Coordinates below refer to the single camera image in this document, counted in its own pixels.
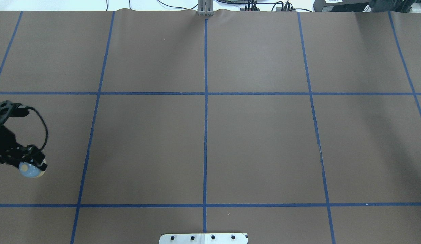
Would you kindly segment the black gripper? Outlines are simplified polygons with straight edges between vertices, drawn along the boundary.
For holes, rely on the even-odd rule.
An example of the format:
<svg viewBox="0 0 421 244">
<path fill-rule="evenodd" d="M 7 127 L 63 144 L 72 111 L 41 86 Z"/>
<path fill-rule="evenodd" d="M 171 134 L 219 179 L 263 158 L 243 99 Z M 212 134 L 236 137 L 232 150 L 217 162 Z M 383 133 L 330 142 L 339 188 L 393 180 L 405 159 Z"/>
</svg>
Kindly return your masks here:
<svg viewBox="0 0 421 244">
<path fill-rule="evenodd" d="M 26 162 L 42 171 L 46 171 L 45 154 L 35 145 L 23 146 L 16 141 L 16 136 L 8 128 L 0 128 L 0 164 L 13 166 L 19 170 L 19 164 Z"/>
</svg>

